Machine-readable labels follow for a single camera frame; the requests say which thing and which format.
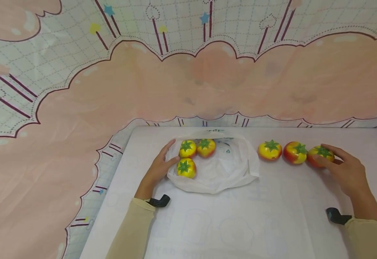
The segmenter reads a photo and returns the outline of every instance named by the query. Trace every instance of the blue star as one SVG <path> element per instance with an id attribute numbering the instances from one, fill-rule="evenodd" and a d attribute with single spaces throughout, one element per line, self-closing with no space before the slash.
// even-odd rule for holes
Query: blue star
<path id="1" fill-rule="evenodd" d="M 201 24 L 205 24 L 209 22 L 209 15 L 204 12 L 203 16 L 200 16 Z"/>
<path id="2" fill-rule="evenodd" d="M 115 13 L 112 10 L 112 5 L 104 5 L 104 13 L 106 13 L 108 16 L 112 16 Z"/>

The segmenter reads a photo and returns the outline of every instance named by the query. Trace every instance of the white plastic bag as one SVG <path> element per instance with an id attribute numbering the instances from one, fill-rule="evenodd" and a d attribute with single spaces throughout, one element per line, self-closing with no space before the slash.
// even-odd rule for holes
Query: white plastic bag
<path id="1" fill-rule="evenodd" d="M 246 185 L 259 177 L 259 158 L 256 150 L 245 137 L 227 130 L 199 131 L 176 137 L 176 142 L 167 152 L 166 160 L 178 156 L 180 145 L 189 139 L 211 138 L 216 142 L 216 151 L 210 158 L 196 155 L 193 158 L 197 174 L 193 179 L 177 174 L 177 165 L 172 166 L 167 177 L 184 191 L 216 194 L 224 189 Z"/>

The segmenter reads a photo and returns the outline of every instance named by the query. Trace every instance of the toy tomato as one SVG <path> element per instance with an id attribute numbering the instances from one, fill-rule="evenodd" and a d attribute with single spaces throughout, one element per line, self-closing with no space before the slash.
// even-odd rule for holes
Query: toy tomato
<path id="1" fill-rule="evenodd" d="M 324 158 L 327 158 L 329 161 L 334 161 L 335 155 L 331 150 L 328 150 L 327 148 L 321 147 L 321 146 L 315 146 L 311 148 L 311 150 L 308 151 L 308 162 L 313 166 L 313 167 L 323 167 L 322 165 L 318 164 L 314 158 L 312 157 L 313 155 L 320 155 L 323 156 Z"/>
<path id="2" fill-rule="evenodd" d="M 258 155 L 264 160 L 274 161 L 282 154 L 282 147 L 279 143 L 271 140 L 265 141 L 258 147 Z"/>
<path id="3" fill-rule="evenodd" d="M 196 164 L 191 158 L 183 158 L 177 164 L 177 174 L 188 178 L 196 176 Z"/>
<path id="4" fill-rule="evenodd" d="M 193 158 L 196 155 L 196 143 L 192 140 L 183 141 L 178 156 L 181 158 Z"/>
<path id="5" fill-rule="evenodd" d="M 216 150 L 216 143 L 213 139 L 202 138 L 200 139 L 199 146 L 197 147 L 197 153 L 202 158 L 209 158 Z"/>
<path id="6" fill-rule="evenodd" d="M 297 141 L 289 142 L 283 149 L 283 156 L 292 164 L 302 164 L 305 162 L 306 153 L 308 151 L 305 149 L 305 145 Z"/>

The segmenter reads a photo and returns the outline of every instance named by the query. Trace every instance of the white tabletop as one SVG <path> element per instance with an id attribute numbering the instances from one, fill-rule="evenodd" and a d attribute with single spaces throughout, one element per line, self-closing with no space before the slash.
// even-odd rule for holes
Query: white tabletop
<path id="1" fill-rule="evenodd" d="M 80 259 L 105 258 L 159 150 L 174 136 L 204 129 L 137 127 L 132 132 Z M 290 141 L 300 141 L 308 148 L 321 142 L 339 146 L 363 162 L 377 199 L 377 129 L 218 129 L 243 134 L 256 148 L 270 139 L 282 146 Z M 350 258 L 343 227 L 331 224 L 325 214 L 328 207 L 350 214 L 349 199 L 327 172 L 307 164 L 292 166 L 282 158 L 275 163 L 262 161 L 259 180 L 215 195 L 186 193 L 163 180 L 155 198 L 163 194 L 171 202 L 157 209 L 146 259 Z"/>

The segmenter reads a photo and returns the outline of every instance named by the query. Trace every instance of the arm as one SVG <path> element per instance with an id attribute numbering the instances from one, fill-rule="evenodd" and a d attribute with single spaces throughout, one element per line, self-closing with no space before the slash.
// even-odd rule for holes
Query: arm
<path id="1" fill-rule="evenodd" d="M 155 212 L 155 207 L 148 204 L 146 200 L 153 196 L 155 186 L 167 174 L 168 169 L 180 159 L 176 156 L 170 161 L 164 161 L 165 154 L 174 142 L 175 140 L 172 140 L 162 148 L 142 178 L 106 259 L 142 259 L 144 257 L 148 229 Z"/>
<path id="2" fill-rule="evenodd" d="M 346 151 L 322 144 L 342 160 L 328 161 L 322 156 L 314 159 L 325 166 L 332 177 L 349 196 L 355 218 L 350 219 L 345 227 L 359 259 L 377 259 L 377 201 L 369 188 L 365 167 L 360 160 Z"/>

